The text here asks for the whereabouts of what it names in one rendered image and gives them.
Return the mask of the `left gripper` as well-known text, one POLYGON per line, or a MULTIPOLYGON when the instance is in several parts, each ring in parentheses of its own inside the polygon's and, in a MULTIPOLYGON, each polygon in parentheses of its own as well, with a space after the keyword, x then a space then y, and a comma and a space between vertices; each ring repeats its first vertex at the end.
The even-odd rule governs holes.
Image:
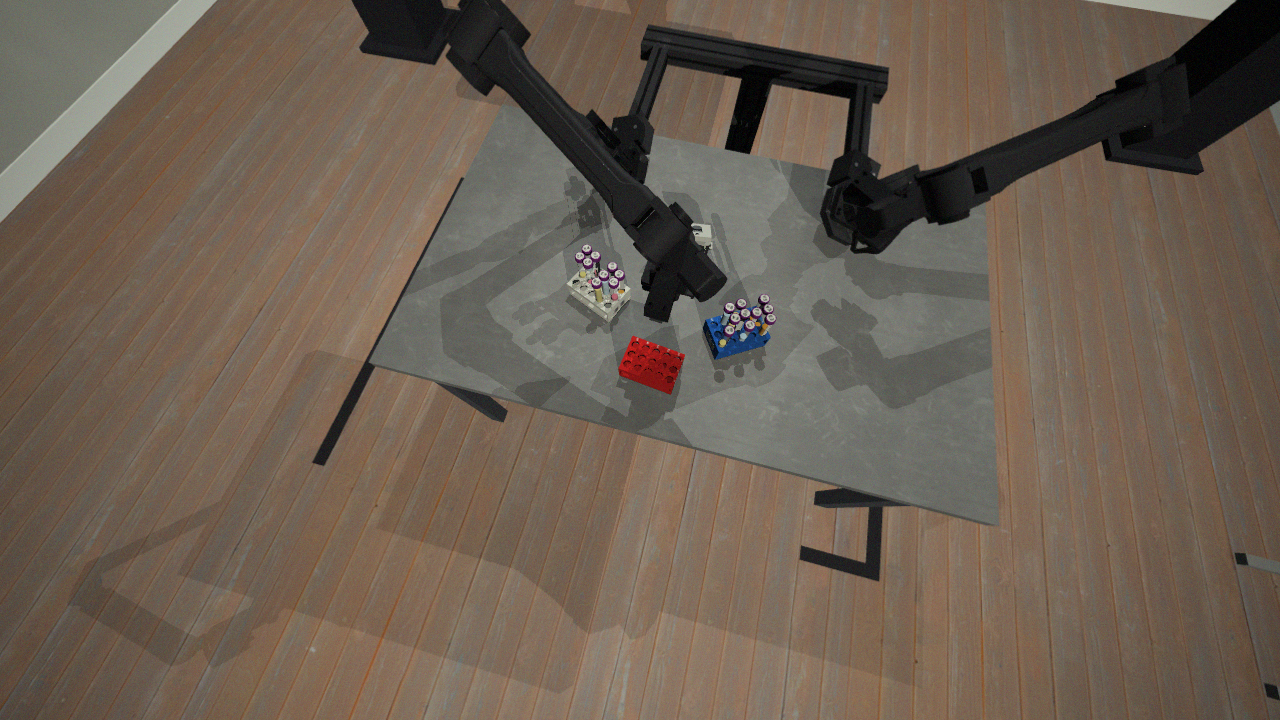
MULTIPOLYGON (((911 223, 913 223, 913 222, 911 222, 911 223)), ((905 228, 906 225, 909 225, 909 224, 911 224, 911 223, 902 223, 902 225, 899 225, 899 227, 896 227, 896 228, 893 228, 893 229, 891 229, 891 231, 887 231, 887 232, 884 232, 883 234, 879 234, 879 236, 877 236, 877 237, 874 237, 874 238, 870 238, 870 240, 869 240, 869 238, 867 238, 867 237, 864 237, 864 236, 861 236, 861 234, 860 234, 860 232, 859 232, 859 231, 858 231, 858 228, 856 228, 855 231, 852 231, 852 243, 851 243, 851 249, 850 249, 850 250, 851 250, 851 251, 852 251, 854 254, 859 254, 859 252, 869 252, 869 254, 876 254, 876 252, 877 252, 877 254, 881 254, 881 252, 883 252, 883 251, 884 251, 884 249, 887 249, 887 247, 890 246, 890 243, 891 243, 891 242, 892 242, 892 241, 893 241, 893 240, 895 240, 895 238, 896 238, 896 237, 899 236, 899 233, 900 233, 900 232, 901 232, 901 231, 902 231, 902 229, 904 229, 904 228, 905 228), (855 233, 854 233, 854 232, 855 232, 855 233), (859 238, 859 240, 858 240, 858 238, 859 238), (861 240, 861 241, 860 241, 860 240, 861 240), (856 246, 858 246, 858 241, 859 241, 860 243, 865 243, 865 245, 867 245, 868 247, 865 247, 865 249, 856 249, 856 246), (870 243, 870 245, 869 245, 869 243, 870 243), (872 249, 872 250, 870 250, 870 249, 872 249)))

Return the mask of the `white done button panel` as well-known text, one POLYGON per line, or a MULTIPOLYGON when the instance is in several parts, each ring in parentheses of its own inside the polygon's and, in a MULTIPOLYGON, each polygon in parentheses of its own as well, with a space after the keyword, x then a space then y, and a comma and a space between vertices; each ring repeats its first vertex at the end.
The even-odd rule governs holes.
POLYGON ((707 254, 708 249, 713 247, 713 242, 710 242, 710 240, 712 240, 710 225, 695 224, 695 223, 692 223, 691 225, 694 228, 692 233, 695 236, 695 241, 701 247, 701 251, 704 251, 707 254))

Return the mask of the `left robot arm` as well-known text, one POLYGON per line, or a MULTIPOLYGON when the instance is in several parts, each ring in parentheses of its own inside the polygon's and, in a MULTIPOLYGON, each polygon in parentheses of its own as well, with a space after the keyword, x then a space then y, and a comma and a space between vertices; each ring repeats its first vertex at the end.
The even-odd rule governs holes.
POLYGON ((1059 120, 945 167, 920 170, 914 165, 882 179, 864 169, 850 184, 838 187, 829 218, 850 231, 858 228, 867 238, 923 217, 928 224, 960 222, 970 217, 969 209, 1023 176, 1114 135, 1123 133, 1126 146, 1176 129, 1190 113, 1187 63, 1176 67, 1175 55, 1156 63, 1115 79, 1116 88, 1059 120))

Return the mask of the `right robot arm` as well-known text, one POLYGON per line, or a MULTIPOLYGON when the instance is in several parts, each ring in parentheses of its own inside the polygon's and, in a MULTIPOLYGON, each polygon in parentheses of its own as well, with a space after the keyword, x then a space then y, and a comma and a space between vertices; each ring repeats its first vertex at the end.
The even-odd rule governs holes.
POLYGON ((667 208, 636 181, 637 149, 621 149, 593 109, 586 117, 573 110, 525 55, 529 29, 500 0, 485 1, 460 0, 461 12, 442 26, 451 45, 445 58, 480 94, 486 96, 494 85, 506 90, 602 195, 634 247, 652 263, 644 316, 668 322, 676 293, 686 288, 699 302, 718 293, 727 277, 695 241, 692 219, 678 202, 667 208))

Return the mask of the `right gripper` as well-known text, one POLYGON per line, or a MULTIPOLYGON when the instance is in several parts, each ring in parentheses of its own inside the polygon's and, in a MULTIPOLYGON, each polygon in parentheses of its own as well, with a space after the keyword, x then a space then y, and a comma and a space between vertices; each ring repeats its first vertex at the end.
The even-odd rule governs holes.
MULTIPOLYGON (((662 268, 662 269, 664 269, 666 272, 671 272, 671 273, 675 273, 675 272, 672 272, 672 270, 667 269, 666 266, 663 266, 662 264, 659 264, 659 265, 660 265, 660 268, 662 268)), ((650 291, 650 290, 652 290, 652 286, 649 286, 649 277, 650 277, 650 268, 652 268, 652 263, 650 263, 650 261, 646 261, 646 266, 645 266, 645 269, 644 269, 644 272, 643 272, 643 277, 641 277, 641 284, 643 284, 643 290, 645 290, 645 291, 650 291)), ((694 299, 694 295, 692 295, 692 293, 690 292, 690 290, 689 290, 689 288, 686 288, 686 291, 685 291, 685 293, 684 293, 684 295, 685 295, 685 296, 689 296, 689 297, 691 297, 691 299, 694 299)), ((680 293, 676 293, 676 299, 675 299, 675 301, 677 301, 677 300, 678 300, 678 296, 680 296, 680 293)))

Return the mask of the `blue tube rack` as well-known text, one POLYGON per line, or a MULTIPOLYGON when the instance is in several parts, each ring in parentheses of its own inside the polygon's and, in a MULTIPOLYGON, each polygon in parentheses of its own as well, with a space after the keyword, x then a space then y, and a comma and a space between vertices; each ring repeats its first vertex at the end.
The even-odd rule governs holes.
POLYGON ((739 340, 739 336, 741 334, 741 332, 744 329, 742 328, 740 332, 735 331, 733 336, 730 338, 728 343, 724 345, 724 347, 719 347, 718 343, 721 341, 721 337, 723 336, 723 331, 724 331, 724 327, 726 327, 726 325, 721 324, 721 318, 722 316, 723 315, 721 315, 721 316, 713 316, 710 319, 707 319, 705 323, 704 323, 704 325, 703 325, 703 331, 704 331, 704 334, 707 336, 707 341, 708 341, 708 345, 710 347, 710 352, 713 354, 713 357, 716 360, 721 359, 721 357, 727 357, 727 356, 733 355, 733 354, 741 354, 741 352, 751 350, 751 348, 758 348, 758 347, 765 346, 765 343, 771 340, 769 332, 767 332, 764 336, 762 336, 762 334, 758 333, 758 331, 760 331, 762 325, 764 323, 763 322, 762 325, 755 325, 755 329, 753 332, 750 332, 750 334, 748 334, 748 338, 745 341, 740 341, 739 340), (714 324, 710 324, 710 323, 714 323, 714 324))

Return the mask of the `red lego brick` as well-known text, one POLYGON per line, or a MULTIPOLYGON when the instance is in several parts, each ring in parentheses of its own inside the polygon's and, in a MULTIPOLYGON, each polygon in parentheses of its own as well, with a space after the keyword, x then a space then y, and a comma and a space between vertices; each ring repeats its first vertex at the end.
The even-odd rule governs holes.
POLYGON ((685 354, 634 336, 620 364, 620 375, 671 395, 684 357, 685 354))

